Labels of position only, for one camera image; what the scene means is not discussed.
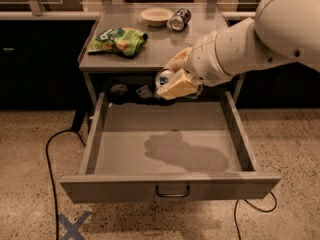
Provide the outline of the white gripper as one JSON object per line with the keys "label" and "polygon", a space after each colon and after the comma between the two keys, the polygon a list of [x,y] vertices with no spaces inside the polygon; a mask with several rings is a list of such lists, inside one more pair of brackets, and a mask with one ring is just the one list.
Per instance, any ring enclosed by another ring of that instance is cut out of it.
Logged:
{"label": "white gripper", "polygon": [[[174,76],[157,89],[156,94],[163,99],[172,100],[198,95],[201,83],[214,87],[231,81],[232,76],[222,69],[218,61],[216,38],[217,32],[212,31],[198,39],[192,48],[186,47],[172,57],[164,68],[175,72]],[[184,70],[185,67],[193,76]]]}

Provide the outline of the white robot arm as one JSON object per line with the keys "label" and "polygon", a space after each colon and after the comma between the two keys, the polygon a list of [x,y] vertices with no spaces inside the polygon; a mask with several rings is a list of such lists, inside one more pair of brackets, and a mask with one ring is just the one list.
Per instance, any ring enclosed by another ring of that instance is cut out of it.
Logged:
{"label": "white robot arm", "polygon": [[261,0],[255,16],[212,31],[176,54],[156,94],[166,100],[198,94],[248,71],[298,62],[320,71],[320,0]]}

